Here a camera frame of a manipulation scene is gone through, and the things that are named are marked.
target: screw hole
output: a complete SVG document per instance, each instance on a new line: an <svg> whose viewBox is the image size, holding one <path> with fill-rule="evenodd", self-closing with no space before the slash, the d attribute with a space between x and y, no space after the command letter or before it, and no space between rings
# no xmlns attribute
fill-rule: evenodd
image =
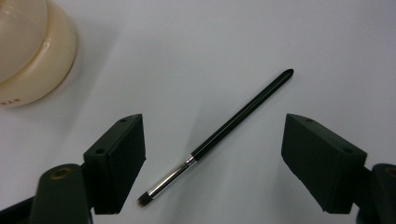
<svg viewBox="0 0 396 224"><path fill-rule="evenodd" d="M102 148L96 149L96 154L100 155L100 154L103 154L103 153L105 153L104 149L102 149Z"/></svg>
<svg viewBox="0 0 396 224"><path fill-rule="evenodd" d="M54 171L51 175L50 178L54 179L54 180L58 180L58 179L62 179L65 178L67 175L69 175L69 173L72 170L69 167L63 167L57 171Z"/></svg>
<svg viewBox="0 0 396 224"><path fill-rule="evenodd" d="M346 153L353 153L353 150L350 148L343 148L343 151L345 151Z"/></svg>

